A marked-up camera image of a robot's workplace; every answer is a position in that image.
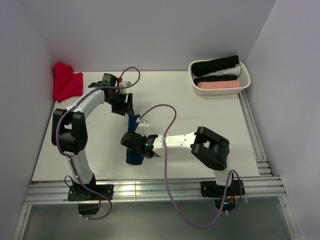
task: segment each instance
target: blue cloth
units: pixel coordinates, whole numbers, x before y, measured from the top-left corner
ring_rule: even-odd
[[[129,122],[128,122],[128,131],[129,132],[135,132],[137,129],[138,124],[136,123],[136,120],[140,117],[140,115],[135,116],[129,116]],[[134,154],[132,152],[129,152],[129,150],[126,150],[126,160],[125,162],[127,164],[131,165],[141,165],[144,160],[143,156],[139,156],[137,154]]]

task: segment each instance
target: metal frame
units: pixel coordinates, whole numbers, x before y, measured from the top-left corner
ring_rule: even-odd
[[[239,100],[260,173],[260,177],[242,178],[246,191],[245,198],[279,197],[283,215],[290,232],[290,237],[293,240],[300,240],[301,237],[289,208],[281,178],[279,176],[273,176],[271,172],[248,99],[244,91],[239,94]],[[209,180],[214,180],[214,178],[172,179],[169,181],[169,184],[172,195],[176,200],[200,200],[203,199],[200,193],[200,182]],[[97,181],[97,184],[114,185],[113,202],[151,202],[169,200],[163,179],[142,181],[101,180]],[[69,189],[63,181],[35,182],[33,184],[29,184],[13,239],[20,240],[23,238],[32,205],[78,204],[78,202],[67,201],[68,191]],[[97,201],[83,201],[82,203],[97,203]]]

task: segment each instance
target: white table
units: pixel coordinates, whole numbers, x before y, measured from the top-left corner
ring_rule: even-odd
[[[119,77],[120,72],[110,72]],[[92,82],[102,79],[104,72],[84,72],[84,92]],[[127,72],[123,78],[132,83],[136,72]],[[247,131],[238,95],[198,96],[193,92],[187,71],[142,72],[140,82],[127,92],[133,93],[133,108],[142,114],[157,104],[170,104],[177,110],[177,119],[168,135],[182,135],[205,126],[230,141],[228,161],[242,177],[259,177],[259,171]],[[78,97],[61,103],[53,109],[65,108]],[[163,134],[173,117],[173,111],[159,107],[145,117],[151,134]],[[107,103],[99,105],[86,119],[88,143],[85,151],[90,168],[97,180],[163,179],[164,158],[145,158],[142,165],[126,163],[126,148],[120,140],[128,129],[128,116],[111,113]],[[52,118],[50,119],[40,155],[33,174],[33,181],[61,181],[71,175],[67,159],[51,143]],[[191,153],[168,155],[169,178],[211,178],[214,173]]]

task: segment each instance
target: white basket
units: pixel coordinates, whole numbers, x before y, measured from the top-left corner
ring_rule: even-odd
[[[242,63],[239,62],[239,65],[241,67],[240,75],[238,76],[238,80],[241,83],[241,87],[234,87],[234,88],[220,88],[220,89],[202,89],[200,87],[197,87],[194,83],[194,76],[191,72],[191,66],[194,63],[199,63],[199,62],[205,62],[209,60],[198,60],[198,61],[193,61],[189,65],[189,76],[190,76],[190,81],[193,87],[193,90],[195,94],[199,96],[216,96],[216,95],[231,95],[231,94],[238,94],[240,93],[243,89],[247,88],[251,84],[251,79],[249,72],[246,68],[246,66]]]

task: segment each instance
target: basket rim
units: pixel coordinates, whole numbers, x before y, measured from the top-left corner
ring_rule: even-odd
[[[241,69],[244,71],[244,74],[247,76],[247,79],[248,79],[248,83],[247,83],[245,86],[241,86],[241,87],[231,87],[231,88],[213,88],[213,89],[203,89],[203,88],[200,88],[200,87],[196,86],[195,83],[194,83],[194,80],[192,79],[192,73],[191,73],[191,66],[192,66],[192,64],[199,63],[199,62],[211,61],[211,60],[213,60],[213,59],[196,60],[196,61],[193,61],[193,62],[191,62],[191,63],[189,64],[189,67],[188,67],[189,77],[190,77],[192,86],[193,86],[196,90],[205,91],[205,92],[208,92],[208,91],[225,91],[225,90],[243,90],[243,89],[246,89],[247,87],[250,86],[250,84],[251,84],[251,78],[250,78],[249,72],[248,72],[246,66],[245,66],[241,61],[239,61],[239,65],[240,65]]]

